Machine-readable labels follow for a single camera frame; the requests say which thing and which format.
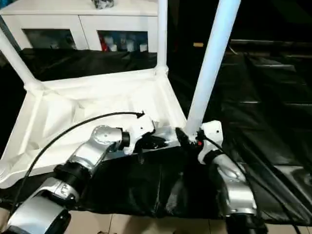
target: black tarp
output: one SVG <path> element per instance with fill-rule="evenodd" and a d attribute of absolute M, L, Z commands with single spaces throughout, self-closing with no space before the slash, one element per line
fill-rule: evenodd
<path fill-rule="evenodd" d="M 24 50 L 36 78 L 52 80 L 151 68 L 153 54 Z M 187 114 L 202 56 L 169 55 L 169 80 Z M 274 193 L 296 224 L 312 225 L 312 74 L 310 59 L 226 56 L 204 121 L 222 121 L 223 146 L 248 173 Z M 8 65 L 0 70 L 4 102 L 3 151 L 25 91 Z M 218 218 L 215 190 L 206 166 L 181 148 L 103 163 L 85 190 L 79 210 L 152 217 Z M 29 179 L 21 200 L 49 175 Z M 9 208 L 17 186 L 0 190 Z M 261 215 L 270 223 L 289 219 L 278 202 L 251 180 Z"/>

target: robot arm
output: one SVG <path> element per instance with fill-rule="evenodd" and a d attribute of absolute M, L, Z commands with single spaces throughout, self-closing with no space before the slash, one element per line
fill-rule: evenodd
<path fill-rule="evenodd" d="M 222 145 L 221 122 L 203 123 L 196 139 L 189 141 L 183 132 L 177 129 L 181 146 L 187 146 L 192 154 L 198 154 L 198 161 L 209 167 L 209 180 L 217 189 L 217 202 L 220 214 L 225 218 L 230 234 L 266 234 L 264 221 L 257 215 L 257 205 L 245 178 L 244 169 L 234 163 L 230 157 L 212 144 Z"/>
<path fill-rule="evenodd" d="M 136 142 L 155 131 L 147 115 L 135 120 L 127 130 L 108 126 L 96 127 L 90 139 L 80 145 L 64 165 L 48 178 L 13 213 L 6 234 L 61 234 L 69 222 L 68 211 L 79 198 L 107 153 L 123 150 L 133 153 Z"/>

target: glass cabinet door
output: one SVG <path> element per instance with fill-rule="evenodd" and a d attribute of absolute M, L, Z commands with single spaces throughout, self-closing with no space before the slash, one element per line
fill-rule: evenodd
<path fill-rule="evenodd" d="M 148 51 L 147 32 L 97 31 L 102 51 Z"/>
<path fill-rule="evenodd" d="M 33 48 L 77 49 L 69 29 L 23 29 Z"/>
<path fill-rule="evenodd" d="M 4 15 L 2 17 L 21 49 L 89 49 L 79 16 Z"/>

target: floor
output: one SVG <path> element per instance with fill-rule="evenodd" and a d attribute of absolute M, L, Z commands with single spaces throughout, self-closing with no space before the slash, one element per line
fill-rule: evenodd
<path fill-rule="evenodd" d="M 123 214 L 71 212 L 66 234 L 227 234 L 223 221 L 206 219 L 136 217 Z M 0 229 L 8 212 L 0 208 Z M 292 226 L 267 225 L 270 234 L 295 234 Z M 302 234 L 312 234 L 312 227 L 300 227 Z"/>

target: black cable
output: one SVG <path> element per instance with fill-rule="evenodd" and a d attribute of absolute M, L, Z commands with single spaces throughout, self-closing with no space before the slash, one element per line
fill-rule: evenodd
<path fill-rule="evenodd" d="M 10 211 L 10 215 L 9 215 L 9 218 L 11 217 L 11 215 L 13 214 L 13 212 L 15 211 L 15 208 L 17 206 L 17 203 L 18 203 L 18 200 L 19 200 L 19 196 L 21 194 L 21 191 L 33 169 L 33 167 L 35 166 L 35 164 L 37 163 L 37 161 L 39 160 L 39 158 L 44 154 L 44 152 L 46 152 L 58 139 L 60 139 L 62 136 L 64 136 L 65 134 L 69 133 L 70 131 L 72 131 L 73 129 L 81 126 L 81 125 L 84 125 L 86 123 L 89 123 L 89 122 L 92 122 L 94 120 L 97 120 L 99 118 L 104 118 L 104 117 L 109 117 L 109 116 L 117 116 L 117 115 L 136 115 L 137 118 L 141 117 L 144 115 L 144 113 L 137 113 L 137 112 L 114 112 L 114 113 L 109 113 L 109 114 L 104 114 L 104 115 L 100 115 L 100 116 L 96 116 L 96 117 L 93 117 L 93 118 L 90 118 L 90 119 L 87 119 L 83 122 L 80 122 L 78 124 L 75 124 L 74 126 L 71 126 L 70 128 L 66 129 L 65 131 L 63 131 L 62 133 L 60 133 L 59 135 L 57 135 L 53 140 L 51 140 L 40 152 L 39 154 L 35 157 L 35 159 L 33 160 L 33 162 L 31 163 L 30 167 L 28 168 L 21 184 L 20 184 L 20 187 L 15 195 L 15 198 L 14 198 L 14 202 L 13 202 L 13 205 L 12 205 L 12 209 Z"/>
<path fill-rule="evenodd" d="M 264 185 L 261 184 L 260 181 L 258 181 L 254 176 L 252 176 L 251 174 L 249 174 L 247 176 L 247 174 L 244 172 L 244 170 L 242 170 L 240 168 L 240 166 L 238 165 L 238 163 L 233 159 L 233 157 L 226 153 L 225 150 L 220 146 L 218 145 L 216 142 L 214 142 L 213 140 L 211 140 L 210 138 L 204 136 L 204 139 L 209 141 L 212 145 L 214 145 L 215 147 L 217 147 L 221 152 L 223 152 L 225 155 L 227 155 L 231 160 L 232 162 L 240 169 L 240 171 L 242 172 L 242 174 L 245 176 L 245 178 L 247 179 L 248 177 L 249 178 L 252 178 L 261 188 L 263 188 L 268 194 L 270 194 L 278 203 L 279 205 L 282 207 L 283 209 L 283 212 L 285 213 L 285 215 L 287 216 L 287 218 L 289 219 L 291 225 L 293 226 L 294 230 L 296 231 L 297 234 L 301 234 L 301 231 L 299 230 L 299 228 L 295 225 L 294 223 L 294 219 L 293 217 L 290 215 L 289 211 L 287 210 L 286 206 L 283 204 L 282 201 L 280 201 L 280 199 L 273 193 L 271 192 L 268 188 L 266 188 Z"/>

